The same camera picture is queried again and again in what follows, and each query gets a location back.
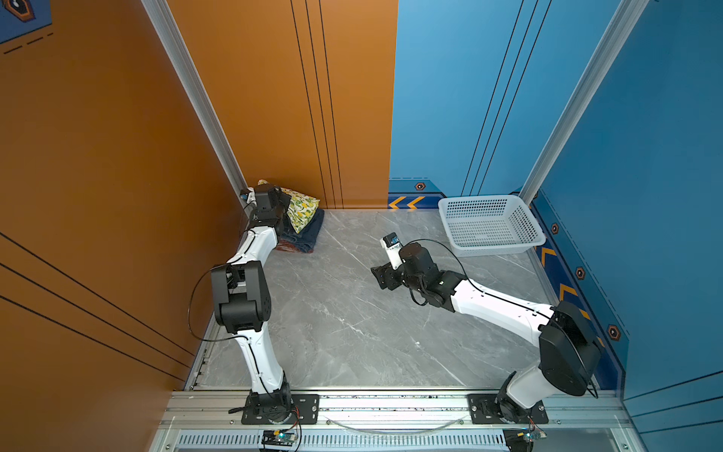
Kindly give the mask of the lemon print skirt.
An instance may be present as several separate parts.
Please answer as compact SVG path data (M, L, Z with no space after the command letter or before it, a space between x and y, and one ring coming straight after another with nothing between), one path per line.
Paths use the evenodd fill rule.
M274 188L281 188L270 184L266 180L260 180L254 188L255 203L253 212L253 224L265 226L276 231L277 235L282 233L284 222L276 223L274 218ZM290 207L286 216L290 219L294 230L300 233L301 230L311 221L314 213L320 206L320 201L312 196L302 194L289 188L281 188L292 197Z

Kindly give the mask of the dark blue denim skirt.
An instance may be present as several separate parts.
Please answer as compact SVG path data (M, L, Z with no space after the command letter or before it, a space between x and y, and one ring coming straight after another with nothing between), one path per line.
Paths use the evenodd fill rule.
M317 209L311 221L301 230L300 233L297 233L294 230L288 216L285 216L284 229L278 238L278 243L280 240L288 241L293 243L299 249L300 253L313 253L314 246L316 246L316 241L323 225L324 217L325 210Z

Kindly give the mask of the white plastic laundry basket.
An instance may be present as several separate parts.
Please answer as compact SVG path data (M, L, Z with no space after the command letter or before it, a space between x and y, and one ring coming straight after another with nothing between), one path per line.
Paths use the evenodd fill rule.
M516 195L445 198L438 210L460 257L525 253L546 242L530 207Z

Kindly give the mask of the red plaid skirt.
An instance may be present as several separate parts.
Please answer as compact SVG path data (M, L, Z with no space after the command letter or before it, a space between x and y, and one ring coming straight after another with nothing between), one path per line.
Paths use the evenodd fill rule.
M280 252L299 252L299 249L293 243L284 240L280 240L275 249Z

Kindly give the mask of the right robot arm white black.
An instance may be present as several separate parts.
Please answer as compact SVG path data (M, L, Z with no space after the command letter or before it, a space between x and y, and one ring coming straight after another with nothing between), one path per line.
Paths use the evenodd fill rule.
M380 245L389 261L372 267L371 272L381 289L394 291L404 286L420 307L482 319L514 333L540 352L532 365L506 378L492 401L474 403L474 411L519 424L534 420L546 397L597 394L592 380L604 346L575 304L525 301L482 286L464 270L441 270L419 240L402 244L397 235L389 234Z

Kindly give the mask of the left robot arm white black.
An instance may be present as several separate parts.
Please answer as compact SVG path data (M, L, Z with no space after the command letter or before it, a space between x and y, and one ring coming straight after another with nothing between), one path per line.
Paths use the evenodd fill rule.
M241 410L249 423L291 420L288 381L271 344L272 299L264 265L278 245L290 197L281 188L259 184L248 193L252 208L246 238L227 263L210 273L216 322L239 344L252 385Z

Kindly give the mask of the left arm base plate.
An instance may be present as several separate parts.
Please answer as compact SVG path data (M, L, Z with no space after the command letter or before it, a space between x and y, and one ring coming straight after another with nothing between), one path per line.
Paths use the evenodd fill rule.
M291 426L299 422L303 427L315 425L318 420L320 395L292 394L279 396L251 394L248 398L241 423L243 425Z

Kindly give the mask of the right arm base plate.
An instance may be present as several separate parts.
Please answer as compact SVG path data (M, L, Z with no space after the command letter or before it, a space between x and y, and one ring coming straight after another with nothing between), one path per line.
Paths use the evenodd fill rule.
M499 401L493 394L470 394L466 397L468 410L475 425L527 424L546 425L549 417L541 401L530 409L524 409L514 402Z

